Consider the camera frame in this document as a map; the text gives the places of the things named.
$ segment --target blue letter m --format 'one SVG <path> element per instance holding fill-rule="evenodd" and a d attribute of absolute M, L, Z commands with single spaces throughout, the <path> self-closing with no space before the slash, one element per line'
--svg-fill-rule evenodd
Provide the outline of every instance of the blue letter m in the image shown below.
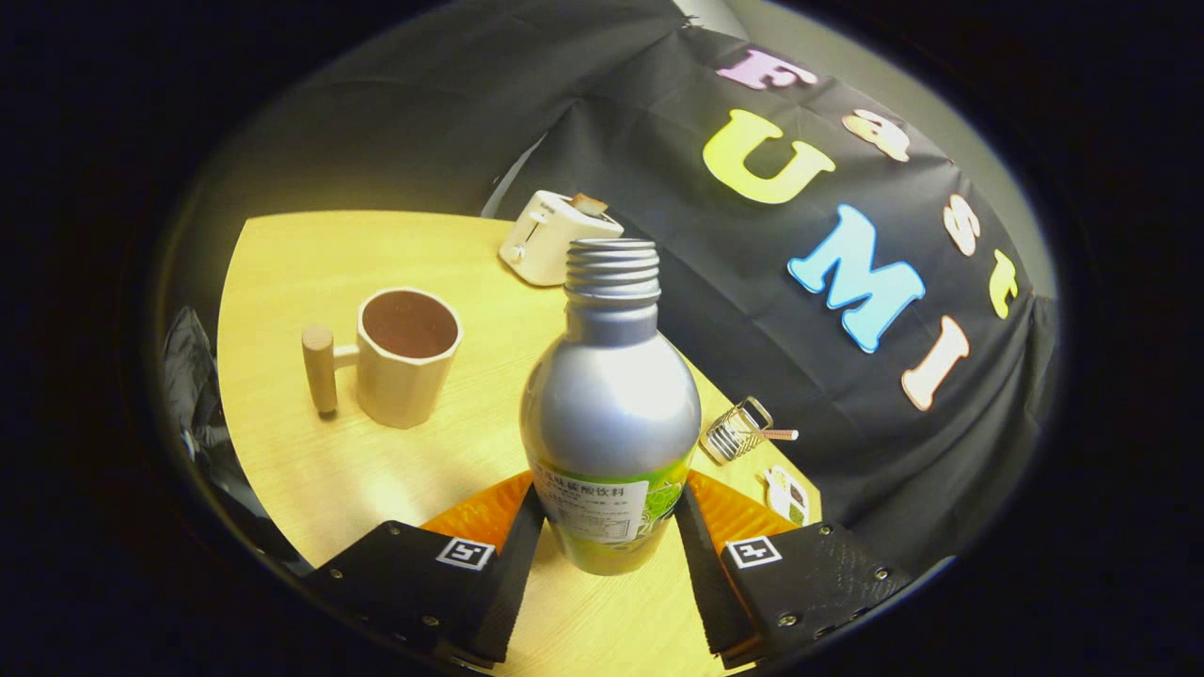
<path fill-rule="evenodd" d="M 866 299 L 858 307 L 844 311 L 840 324 L 862 351 L 873 353 L 883 331 L 908 304 L 923 296 L 923 281 L 902 261 L 869 270 L 878 235 L 874 224 L 849 205 L 837 207 L 837 213 L 840 222 L 827 240 L 805 259 L 790 259 L 786 270 L 808 292 L 819 294 L 824 277 L 834 266 L 827 306 L 834 310 Z"/>

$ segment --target wooden mug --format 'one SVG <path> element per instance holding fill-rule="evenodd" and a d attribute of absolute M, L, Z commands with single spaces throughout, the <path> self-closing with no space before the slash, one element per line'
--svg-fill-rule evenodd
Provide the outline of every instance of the wooden mug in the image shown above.
<path fill-rule="evenodd" d="M 335 411 L 335 370 L 354 364 L 360 408 L 384 425 L 413 428 L 435 410 L 462 337 L 460 318 L 438 296 L 380 289 L 360 305 L 355 343 L 336 347 L 321 325 L 302 334 L 313 404 L 320 413 Z"/>

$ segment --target letter i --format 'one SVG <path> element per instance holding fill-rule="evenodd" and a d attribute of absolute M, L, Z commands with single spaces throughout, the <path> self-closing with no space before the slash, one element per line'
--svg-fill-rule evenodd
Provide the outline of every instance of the letter i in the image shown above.
<path fill-rule="evenodd" d="M 962 328 L 949 316 L 940 318 L 940 336 L 928 351 L 928 355 L 919 366 L 903 372 L 903 392 L 915 408 L 928 411 L 932 406 L 932 394 L 949 376 L 954 364 L 969 354 L 970 343 L 966 340 Z"/>

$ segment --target mug rim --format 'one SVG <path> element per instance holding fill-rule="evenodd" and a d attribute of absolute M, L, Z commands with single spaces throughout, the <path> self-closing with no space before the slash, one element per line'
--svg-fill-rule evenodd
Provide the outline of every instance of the mug rim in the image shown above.
<path fill-rule="evenodd" d="M 377 298 L 383 296 L 384 294 L 391 294 L 394 292 L 413 292 L 414 294 L 419 294 L 421 296 L 431 299 L 432 301 L 442 306 L 443 310 L 448 311 L 448 313 L 452 314 L 452 322 L 455 323 L 455 341 L 453 341 L 452 345 L 442 353 L 431 355 L 429 358 L 409 358 L 406 355 L 399 355 L 397 353 L 386 351 L 383 347 L 380 347 L 380 345 L 373 341 L 372 336 L 370 336 L 368 332 L 364 329 L 364 310 L 367 308 L 368 304 L 371 304 Z M 464 338 L 464 325 L 460 324 L 460 316 L 459 313 L 455 312 L 455 308 L 453 308 L 450 304 L 448 304 L 439 296 L 430 292 L 424 292 L 421 289 L 418 289 L 417 287 L 384 287 L 382 289 L 377 289 L 376 292 L 370 294 L 366 299 L 364 299 L 364 301 L 360 304 L 360 310 L 359 313 L 356 313 L 355 323 L 356 323 L 356 335 L 361 340 L 367 342 L 368 346 L 372 346 L 373 352 L 376 352 L 378 355 L 388 360 L 411 364 L 415 366 L 431 364 L 452 355 L 453 353 L 455 353 L 456 348 L 460 347 L 460 341 Z"/>

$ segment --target aluminum bottle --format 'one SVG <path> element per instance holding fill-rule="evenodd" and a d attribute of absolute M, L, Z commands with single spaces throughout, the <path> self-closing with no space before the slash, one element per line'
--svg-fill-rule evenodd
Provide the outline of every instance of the aluminum bottle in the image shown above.
<path fill-rule="evenodd" d="M 690 369 L 656 330 L 653 242 L 576 240 L 568 326 L 527 378 L 523 442 L 561 552 L 596 575 L 655 553 L 702 425 Z"/>

